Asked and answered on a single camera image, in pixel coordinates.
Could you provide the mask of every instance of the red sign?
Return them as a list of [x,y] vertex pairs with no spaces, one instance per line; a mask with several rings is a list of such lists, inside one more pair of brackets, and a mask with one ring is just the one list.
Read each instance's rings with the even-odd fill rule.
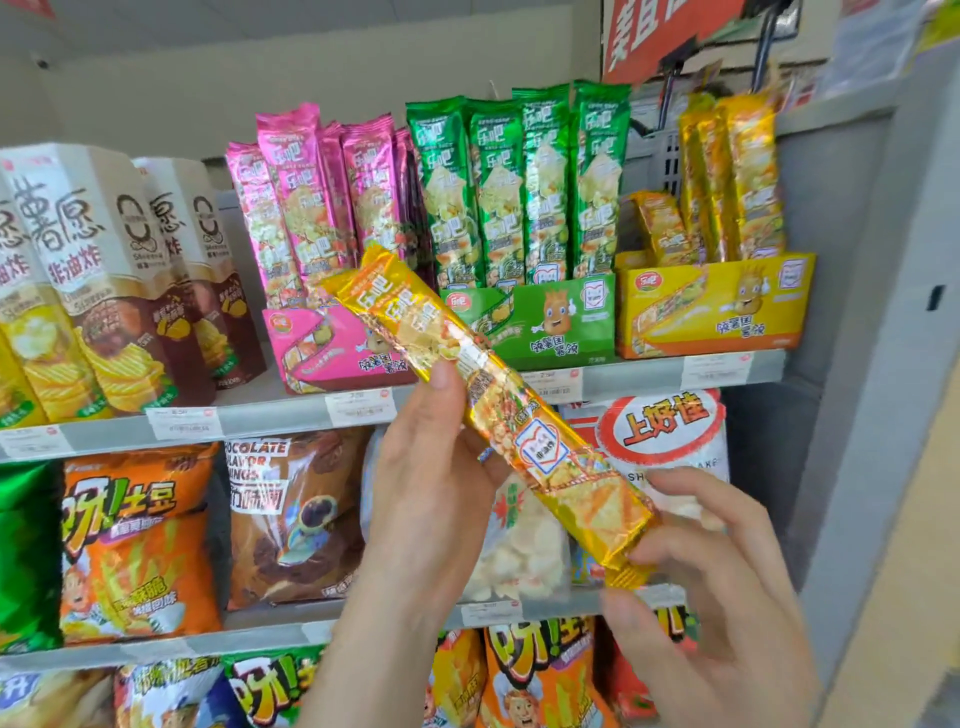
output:
[[54,9],[50,7],[50,0],[4,0],[7,5],[13,5],[22,11],[35,12],[37,15],[55,18]]
[[614,0],[605,84],[642,84],[693,37],[703,42],[740,16],[744,0]]

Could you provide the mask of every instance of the snack packaging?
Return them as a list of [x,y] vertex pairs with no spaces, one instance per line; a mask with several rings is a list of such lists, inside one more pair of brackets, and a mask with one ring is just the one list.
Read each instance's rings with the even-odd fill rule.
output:
[[131,161],[50,143],[3,150],[0,168],[110,406],[211,404],[216,386]]
[[229,609],[343,596],[360,565],[363,427],[227,440]]
[[334,121],[320,130],[318,143],[320,144],[320,164],[330,185],[330,191],[333,193],[333,217],[337,221],[337,234],[341,240],[347,242],[349,267],[354,268],[360,254],[356,225],[353,221],[353,205],[350,204],[347,163],[344,161],[344,149],[340,144],[343,135],[344,125]]
[[487,285],[523,285],[523,109],[516,101],[470,101],[470,158]]
[[0,465],[0,653],[54,649],[59,575],[58,483],[49,463]]
[[653,253],[656,267],[700,262],[700,248],[687,236],[673,195],[641,191],[630,200],[636,205],[640,238]]
[[467,420],[526,480],[598,562],[612,586],[641,586],[648,571],[627,553],[657,516],[617,473],[447,308],[402,261],[379,246],[357,274],[330,282],[337,299],[410,362],[421,378],[440,358],[467,383]]
[[441,633],[423,699],[422,728],[473,728],[486,684],[483,632]]
[[66,461],[60,629],[68,643],[220,629],[204,494],[220,447]]
[[609,273],[616,254],[620,179],[630,129],[630,86],[574,82],[573,277]]
[[227,147],[227,166],[243,208],[253,257],[267,294],[267,308],[305,306],[306,292],[263,152],[256,144],[231,141]]
[[777,166],[776,114],[767,95],[733,96],[717,108],[727,124],[736,194],[738,258],[786,252]]
[[201,704],[222,674],[219,657],[120,667],[113,679],[116,728],[197,726]]
[[217,389],[246,384],[267,371],[240,275],[213,203],[204,164],[191,159],[139,158],[150,207],[172,261],[185,273],[183,297],[204,364]]
[[224,655],[224,673],[253,728],[288,728],[313,684],[322,646]]
[[[37,400],[46,418],[38,407],[40,418],[23,425],[112,417],[2,177],[0,251],[0,335],[7,337],[17,362],[5,361],[2,368],[4,379],[7,372],[10,377],[7,386],[0,385],[7,403],[0,405],[0,428],[22,423]],[[31,385],[27,389],[16,385],[24,376]],[[31,388],[35,398],[26,396]]]
[[515,88],[514,98],[523,105],[527,282],[566,280],[570,86]]
[[387,113],[365,124],[346,125],[343,147],[361,248],[379,243],[406,257],[396,191],[393,116]]
[[593,617],[490,627],[478,728],[615,728],[593,686]]
[[466,101],[457,96],[407,104],[440,288],[479,288],[484,283],[483,246],[477,228],[464,115]]
[[257,143],[270,168],[310,308],[326,298],[321,281],[350,267],[347,241],[338,235],[333,194],[320,165],[319,126],[316,104],[256,115]]
[[4,675],[0,728],[114,728],[112,670]]

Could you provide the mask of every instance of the gold snack bag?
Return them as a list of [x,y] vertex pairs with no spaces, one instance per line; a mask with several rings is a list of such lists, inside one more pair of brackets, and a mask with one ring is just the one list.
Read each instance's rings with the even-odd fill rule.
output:
[[740,260],[786,252],[777,166],[776,115],[767,95],[733,96],[717,108],[730,139]]
[[598,563],[608,584],[642,586],[627,554],[653,525],[653,503],[588,446],[399,258],[370,245],[336,297],[403,352],[424,380],[440,358],[467,383],[467,420]]

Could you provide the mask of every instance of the yellow display box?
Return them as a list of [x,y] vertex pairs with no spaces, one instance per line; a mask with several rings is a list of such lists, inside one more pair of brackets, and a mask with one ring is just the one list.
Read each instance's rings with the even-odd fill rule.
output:
[[804,331],[816,255],[619,270],[624,359],[793,349]]

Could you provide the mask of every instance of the price tag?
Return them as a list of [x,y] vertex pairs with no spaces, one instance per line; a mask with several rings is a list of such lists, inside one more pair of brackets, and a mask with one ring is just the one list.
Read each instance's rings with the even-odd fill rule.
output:
[[526,372],[523,378],[548,404],[571,404],[584,400],[584,370],[581,367]]
[[684,389],[736,387],[746,384],[754,366],[753,352],[709,353],[684,359],[680,386]]
[[216,407],[148,407],[144,410],[158,440],[223,440]]
[[515,624],[523,621],[523,605],[515,599],[464,604],[460,615],[465,627],[490,627],[495,624]]
[[334,427],[379,425],[396,418],[394,393],[390,389],[336,392],[326,396],[326,411]]
[[73,454],[59,425],[0,430],[0,447],[11,460],[48,460]]

